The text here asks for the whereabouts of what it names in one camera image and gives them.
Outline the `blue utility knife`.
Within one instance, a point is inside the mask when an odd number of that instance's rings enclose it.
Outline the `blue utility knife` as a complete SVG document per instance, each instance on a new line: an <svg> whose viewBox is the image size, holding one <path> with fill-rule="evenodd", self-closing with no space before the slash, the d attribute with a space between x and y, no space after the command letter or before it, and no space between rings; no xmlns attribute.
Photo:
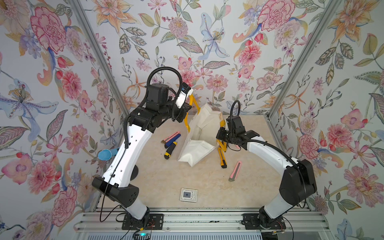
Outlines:
<svg viewBox="0 0 384 240"><path fill-rule="evenodd" d="M167 149L169 148L179 137L181 134L174 135L172 138L170 138L164 145L164 147Z"/></svg>

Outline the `white canvas pouch yellow handles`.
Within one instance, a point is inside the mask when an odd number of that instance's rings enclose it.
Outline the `white canvas pouch yellow handles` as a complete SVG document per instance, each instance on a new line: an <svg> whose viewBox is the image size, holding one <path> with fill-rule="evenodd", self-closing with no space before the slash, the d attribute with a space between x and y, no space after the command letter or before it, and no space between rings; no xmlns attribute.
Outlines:
<svg viewBox="0 0 384 240"><path fill-rule="evenodd" d="M223 113L204 104L188 124L188 134L178 162L194 167L217 147L217 133L225 126Z"/></svg>

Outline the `yellow black utility knife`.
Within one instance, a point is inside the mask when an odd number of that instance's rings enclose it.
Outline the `yellow black utility knife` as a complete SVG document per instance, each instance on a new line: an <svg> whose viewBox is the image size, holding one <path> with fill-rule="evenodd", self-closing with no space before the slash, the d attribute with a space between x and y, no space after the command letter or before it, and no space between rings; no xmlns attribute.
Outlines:
<svg viewBox="0 0 384 240"><path fill-rule="evenodd" d="M177 146L177 144L178 144L177 141L168 142L168 143L165 144L166 152L164 154L164 158L166 160L168 160L171 157L171 155L172 155L175 147Z"/></svg>

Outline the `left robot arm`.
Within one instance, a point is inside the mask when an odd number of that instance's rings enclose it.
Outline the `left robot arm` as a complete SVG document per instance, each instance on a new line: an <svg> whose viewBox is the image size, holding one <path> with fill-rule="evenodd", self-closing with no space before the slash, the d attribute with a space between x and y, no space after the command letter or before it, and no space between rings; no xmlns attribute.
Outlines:
<svg viewBox="0 0 384 240"><path fill-rule="evenodd" d="M187 103L181 108L173 104L162 105L158 110L150 110L149 105L135 108L125 119L124 142L113 162L103 176L95 177L92 181L95 189L119 203L131 217L144 225L149 219L150 210L139 200L139 188L130 184L137 160L143 150L150 149L146 144L156 128L171 119L173 112L173 121L183 122L191 108Z"/></svg>

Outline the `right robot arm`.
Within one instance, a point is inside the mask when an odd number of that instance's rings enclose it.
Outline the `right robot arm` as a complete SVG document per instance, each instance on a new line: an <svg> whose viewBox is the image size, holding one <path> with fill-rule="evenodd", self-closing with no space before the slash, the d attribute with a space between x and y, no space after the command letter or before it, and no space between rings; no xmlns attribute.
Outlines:
<svg viewBox="0 0 384 240"><path fill-rule="evenodd" d="M275 221L317 191L313 166L308 160L297 160L287 155L256 132L221 127L217 139L255 154L280 174L279 193L269 204L260 208L258 218L261 222L267 224Z"/></svg>

